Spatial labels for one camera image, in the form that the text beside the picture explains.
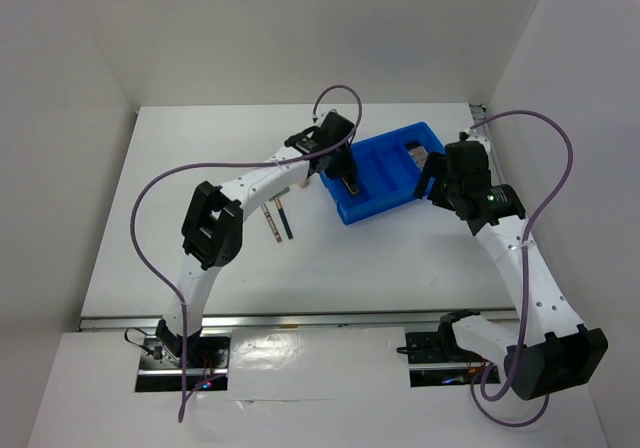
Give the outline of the clear eyeshadow palette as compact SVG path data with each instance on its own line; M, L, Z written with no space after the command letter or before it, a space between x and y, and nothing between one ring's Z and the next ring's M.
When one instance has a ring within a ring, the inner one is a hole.
M415 151L412 151L412 152L408 152L408 154L410 155L411 159L413 160L413 162L415 163L417 168L420 171L422 171L424 169L424 166L426 164L426 161L427 161L427 158L428 158L428 155L429 155L428 151L426 149L424 151L415 150Z

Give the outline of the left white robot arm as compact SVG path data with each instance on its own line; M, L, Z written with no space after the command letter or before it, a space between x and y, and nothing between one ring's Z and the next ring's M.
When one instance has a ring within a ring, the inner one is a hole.
M260 167L221 185L194 190L181 228L183 263L178 294L156 328L163 357L176 367L197 355L204 308L221 269L239 254L247 218L266 201L316 173L357 173L346 141L354 123L331 110L290 136Z

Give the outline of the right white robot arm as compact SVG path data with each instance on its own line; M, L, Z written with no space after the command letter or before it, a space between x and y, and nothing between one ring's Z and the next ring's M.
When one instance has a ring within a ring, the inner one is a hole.
M465 222L494 262L519 317L517 331L498 326L477 310L441 317L436 347L448 360L473 352L491 362L504 385L532 400L586 384L608 341L588 328L550 272L532 237L515 190L492 182L489 142L470 131L427 156L417 198L453 212Z

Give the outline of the black gold lipstick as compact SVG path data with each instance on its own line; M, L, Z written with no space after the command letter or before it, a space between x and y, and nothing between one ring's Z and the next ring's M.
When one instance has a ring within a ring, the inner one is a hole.
M351 196L357 196L359 194L360 190L356 182L351 182L346 179L342 179L342 182Z

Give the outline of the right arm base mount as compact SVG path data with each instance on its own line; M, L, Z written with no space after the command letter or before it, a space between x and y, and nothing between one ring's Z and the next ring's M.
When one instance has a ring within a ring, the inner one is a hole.
M407 360L412 388L469 385L488 366L476 353L448 351L436 332L406 332L396 353Z

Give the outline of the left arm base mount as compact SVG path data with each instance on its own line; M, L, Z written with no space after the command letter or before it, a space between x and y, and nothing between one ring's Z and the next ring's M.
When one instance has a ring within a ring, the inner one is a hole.
M181 362L154 336L140 328L126 329L126 343L139 351L135 382L137 393L169 393L181 390ZM226 391L231 337L228 334L204 336L187 362L186 389Z

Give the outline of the black square powder compact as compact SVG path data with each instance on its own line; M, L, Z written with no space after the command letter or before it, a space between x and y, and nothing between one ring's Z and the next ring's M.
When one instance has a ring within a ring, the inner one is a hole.
M406 148L406 150L408 152L412 152L412 151L415 151L415 150L418 150L418 151L420 151L420 150L424 151L425 150L424 146L422 144L420 144L418 141L411 141L409 143L406 143L405 144L405 148Z

